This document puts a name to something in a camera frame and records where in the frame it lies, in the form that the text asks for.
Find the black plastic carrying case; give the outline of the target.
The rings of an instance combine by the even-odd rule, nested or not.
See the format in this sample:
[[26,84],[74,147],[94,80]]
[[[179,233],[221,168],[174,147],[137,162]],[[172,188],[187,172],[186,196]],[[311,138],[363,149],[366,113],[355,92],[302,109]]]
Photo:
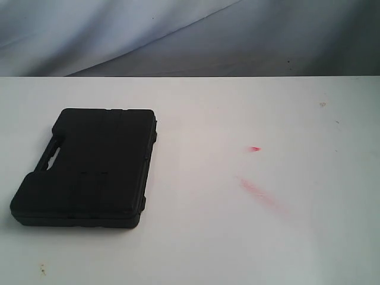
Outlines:
[[150,109],[63,109],[12,216],[25,226],[135,228],[156,126]]

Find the white backdrop cloth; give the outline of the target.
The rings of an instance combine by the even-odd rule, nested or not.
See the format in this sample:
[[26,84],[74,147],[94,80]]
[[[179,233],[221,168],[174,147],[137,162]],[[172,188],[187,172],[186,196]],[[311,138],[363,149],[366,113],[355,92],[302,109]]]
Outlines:
[[2,1],[1,75],[379,74],[378,1]]

